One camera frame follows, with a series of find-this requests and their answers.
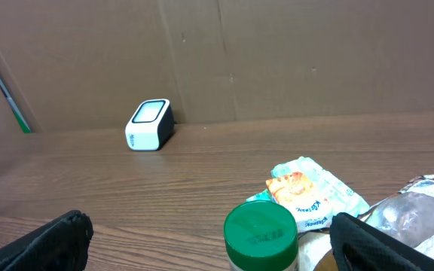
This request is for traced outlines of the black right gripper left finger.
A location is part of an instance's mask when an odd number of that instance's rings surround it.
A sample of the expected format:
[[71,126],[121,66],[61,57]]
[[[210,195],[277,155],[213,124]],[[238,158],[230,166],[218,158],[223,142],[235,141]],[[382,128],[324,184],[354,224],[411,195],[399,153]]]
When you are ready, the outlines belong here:
[[90,217],[71,210],[0,248],[0,271],[83,271],[93,234]]

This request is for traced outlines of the teal wet wipes pack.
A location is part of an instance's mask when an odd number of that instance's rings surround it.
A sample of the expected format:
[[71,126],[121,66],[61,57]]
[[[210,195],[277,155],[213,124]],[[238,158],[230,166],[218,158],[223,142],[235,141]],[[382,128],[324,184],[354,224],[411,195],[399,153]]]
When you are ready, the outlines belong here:
[[[332,217],[341,212],[357,217],[370,209],[370,205],[362,196],[309,157],[299,157],[296,160],[275,166],[271,170],[271,178],[269,179],[288,175],[293,172],[303,173],[318,186],[319,190],[331,203]],[[248,202],[256,200],[274,202],[271,199],[270,192],[267,190],[267,185],[262,192],[246,200]]]

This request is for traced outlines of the orange Kleenex tissue pack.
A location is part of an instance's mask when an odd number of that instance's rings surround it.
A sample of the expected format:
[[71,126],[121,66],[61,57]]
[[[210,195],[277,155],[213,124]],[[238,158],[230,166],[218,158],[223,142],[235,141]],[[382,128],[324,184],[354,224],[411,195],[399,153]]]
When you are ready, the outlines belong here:
[[289,210],[300,232],[331,226],[331,203],[303,173],[293,172],[268,179],[266,185],[271,199]]

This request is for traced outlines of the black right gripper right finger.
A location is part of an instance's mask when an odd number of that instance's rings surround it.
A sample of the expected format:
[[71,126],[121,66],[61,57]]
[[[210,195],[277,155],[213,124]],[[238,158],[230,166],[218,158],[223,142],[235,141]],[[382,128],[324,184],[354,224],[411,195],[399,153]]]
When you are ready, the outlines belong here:
[[341,212],[330,227],[339,271],[434,271],[434,260],[367,223]]

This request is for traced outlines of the beige PanTree snack bag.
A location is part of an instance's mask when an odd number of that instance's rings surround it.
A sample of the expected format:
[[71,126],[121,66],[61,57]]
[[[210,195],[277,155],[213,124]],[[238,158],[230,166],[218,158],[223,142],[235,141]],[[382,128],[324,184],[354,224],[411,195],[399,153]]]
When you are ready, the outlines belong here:
[[[412,179],[357,219],[434,260],[434,175]],[[300,270],[338,270],[330,230],[305,234],[298,259]]]

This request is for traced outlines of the green lid jar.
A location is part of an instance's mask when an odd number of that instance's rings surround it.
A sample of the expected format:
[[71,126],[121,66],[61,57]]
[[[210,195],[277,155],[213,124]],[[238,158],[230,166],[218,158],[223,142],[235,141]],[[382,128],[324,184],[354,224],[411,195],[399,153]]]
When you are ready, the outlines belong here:
[[298,269],[298,230],[289,210],[269,201],[235,207],[223,226],[231,270]]

